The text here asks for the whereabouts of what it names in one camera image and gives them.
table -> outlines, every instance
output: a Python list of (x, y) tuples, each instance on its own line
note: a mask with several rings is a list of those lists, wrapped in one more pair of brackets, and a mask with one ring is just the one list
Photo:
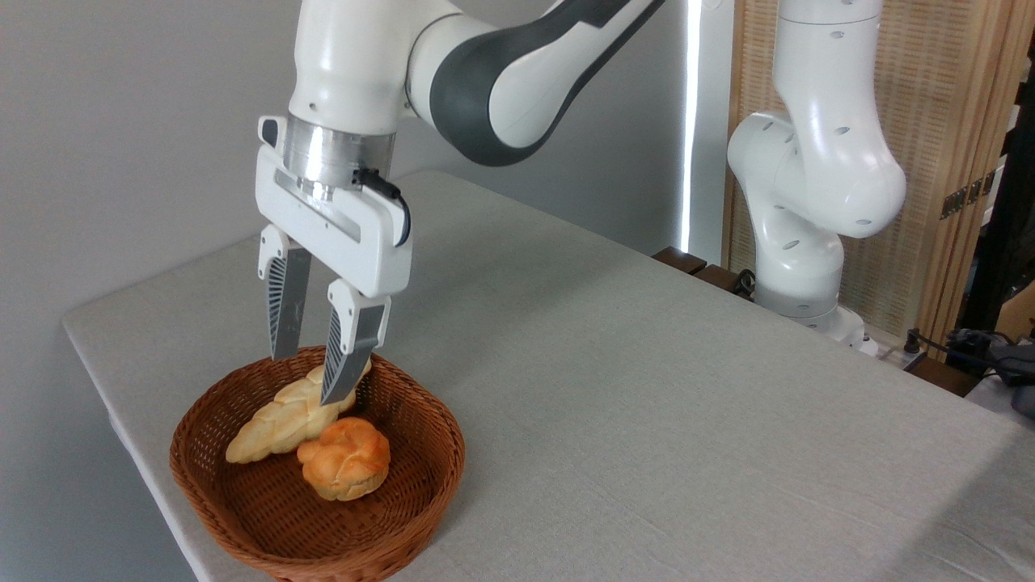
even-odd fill
[[(446, 174), (400, 180), (410, 287), (379, 352), (467, 442), (396, 580), (1035, 580), (1035, 434)], [(258, 581), (168, 467), (182, 414), (267, 353), (245, 240), (64, 324), (198, 578)], [(325, 341), (315, 265), (303, 344)]]

electrical cable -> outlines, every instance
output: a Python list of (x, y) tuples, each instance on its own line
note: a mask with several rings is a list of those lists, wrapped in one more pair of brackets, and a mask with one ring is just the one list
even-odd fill
[[(924, 344), (927, 344), (928, 346), (935, 348), (936, 350), (938, 350), (940, 352), (944, 352), (944, 353), (947, 353), (947, 354), (949, 354), (949, 355), (951, 355), (953, 357), (958, 357), (959, 359), (964, 359), (964, 360), (970, 361), (971, 363), (975, 363), (977, 366), (983, 366), (985, 368), (993, 368), (997, 372), (1007, 372), (1009, 374), (1016, 374), (1017, 376), (1024, 376), (1025, 378), (1035, 378), (1035, 375), (1033, 375), (1030, 370), (1021, 370), (1021, 369), (1017, 369), (1017, 368), (1010, 368), (1008, 366), (1003, 366), (1003, 365), (999, 363), (998, 361), (990, 361), (990, 360), (987, 360), (987, 359), (982, 359), (982, 358), (979, 358), (979, 357), (974, 357), (974, 356), (972, 356), (970, 354), (965, 354), (965, 353), (956, 351), (956, 350), (954, 350), (952, 348), (947, 348), (947, 347), (945, 347), (945, 346), (943, 346), (943, 345), (935, 342), (934, 340), (929, 340), (927, 338), (924, 338), (923, 336), (920, 334), (920, 330), (919, 329), (916, 329), (916, 328), (910, 329), (909, 330), (909, 334), (911, 337), (916, 338), (917, 340), (923, 342)], [(1016, 359), (1016, 360), (1019, 360), (1019, 361), (1024, 361), (1026, 363), (1035, 363), (1035, 361), (1028, 360), (1028, 359), (1023, 359), (1023, 358), (1017, 358), (1017, 357), (1011, 357), (1010, 359)]]
[(755, 272), (751, 269), (744, 269), (737, 274), (737, 282), (733, 286), (733, 292), (743, 292), (748, 297), (755, 294)]

robotic arm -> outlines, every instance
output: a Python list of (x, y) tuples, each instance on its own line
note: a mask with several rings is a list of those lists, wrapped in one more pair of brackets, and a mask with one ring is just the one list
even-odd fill
[(755, 231), (756, 302), (857, 349), (838, 307), (845, 252), (891, 223), (906, 176), (881, 133), (874, 63), (882, 0), (782, 0), (773, 83), (790, 115), (756, 113), (730, 140)]
[(312, 257), (339, 279), (323, 403), (344, 399), (384, 344), (413, 240), (386, 181), (398, 120), (412, 111), (470, 159), (504, 166), (546, 141), (586, 82), (663, 0), (558, 0), (509, 29), (446, 0), (304, 0), (290, 115), (265, 117), (256, 164), (271, 351), (297, 353)]

bread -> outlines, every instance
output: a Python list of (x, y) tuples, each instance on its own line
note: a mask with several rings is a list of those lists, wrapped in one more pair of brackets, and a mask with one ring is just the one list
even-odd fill
[[(363, 369), (371, 371), (371, 362)], [(303, 440), (320, 432), (356, 402), (356, 389), (342, 402), (320, 406), (324, 367), (318, 366), (305, 378), (280, 388), (273, 402), (263, 406), (230, 441), (227, 462), (250, 463), (270, 454), (290, 453)]]
[(371, 493), (388, 476), (388, 439), (363, 418), (342, 418), (298, 447), (302, 476), (327, 500)]

brown wicker basket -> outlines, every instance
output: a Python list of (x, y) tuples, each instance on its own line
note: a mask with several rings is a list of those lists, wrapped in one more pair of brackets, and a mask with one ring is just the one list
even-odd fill
[(373, 356), (356, 390), (361, 416), (388, 438), (388, 477), (354, 501), (325, 501), (294, 454), (235, 465), (227, 445), (261, 406), (323, 362), (322, 347), (232, 372), (187, 411), (170, 466), (202, 523), (238, 560), (277, 580), (384, 580), (431, 542), (464, 469), (464, 439), (449, 410), (390, 362)]

